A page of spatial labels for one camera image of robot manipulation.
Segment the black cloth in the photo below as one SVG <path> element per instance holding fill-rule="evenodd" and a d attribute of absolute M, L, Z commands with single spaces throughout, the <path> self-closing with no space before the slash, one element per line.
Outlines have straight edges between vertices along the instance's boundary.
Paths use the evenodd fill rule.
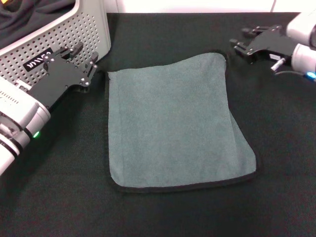
<path fill-rule="evenodd" d="M 249 26 L 294 13 L 109 14 L 106 71 L 167 65 L 221 49 Z M 228 102 L 263 162 L 252 181 L 169 194 L 116 191 L 106 172 L 105 81 L 65 98 L 0 178 L 0 236 L 313 237 L 316 233 L 316 84 L 273 77 L 272 62 L 234 54 Z"/>
<path fill-rule="evenodd" d="M 0 1 L 0 49 L 38 30 L 74 7 L 76 0 Z"/>

